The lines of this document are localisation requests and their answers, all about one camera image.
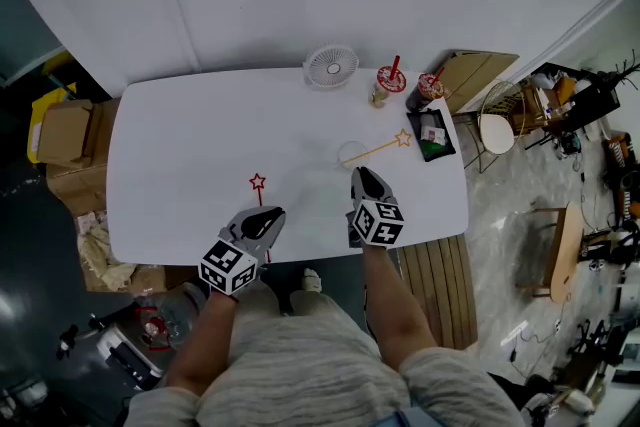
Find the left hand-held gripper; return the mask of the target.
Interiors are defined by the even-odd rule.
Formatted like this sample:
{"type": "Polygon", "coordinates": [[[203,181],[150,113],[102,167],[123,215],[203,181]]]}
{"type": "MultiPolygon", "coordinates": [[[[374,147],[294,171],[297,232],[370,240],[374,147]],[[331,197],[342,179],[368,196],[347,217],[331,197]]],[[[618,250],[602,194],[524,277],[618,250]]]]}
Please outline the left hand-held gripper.
{"type": "Polygon", "coordinates": [[[285,221],[281,207],[255,207],[236,214],[200,260],[200,279],[227,296],[239,292],[266,267],[267,252],[285,221]]]}

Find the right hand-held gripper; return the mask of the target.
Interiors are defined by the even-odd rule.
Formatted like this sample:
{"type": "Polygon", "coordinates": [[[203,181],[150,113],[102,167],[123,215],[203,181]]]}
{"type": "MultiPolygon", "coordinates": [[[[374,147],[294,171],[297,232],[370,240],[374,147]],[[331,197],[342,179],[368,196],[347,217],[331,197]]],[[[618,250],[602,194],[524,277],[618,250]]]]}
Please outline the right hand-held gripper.
{"type": "Polygon", "coordinates": [[[370,168],[356,167],[351,174],[351,200],[354,209],[346,214],[349,247],[393,246],[405,219],[390,185],[370,168]]]}

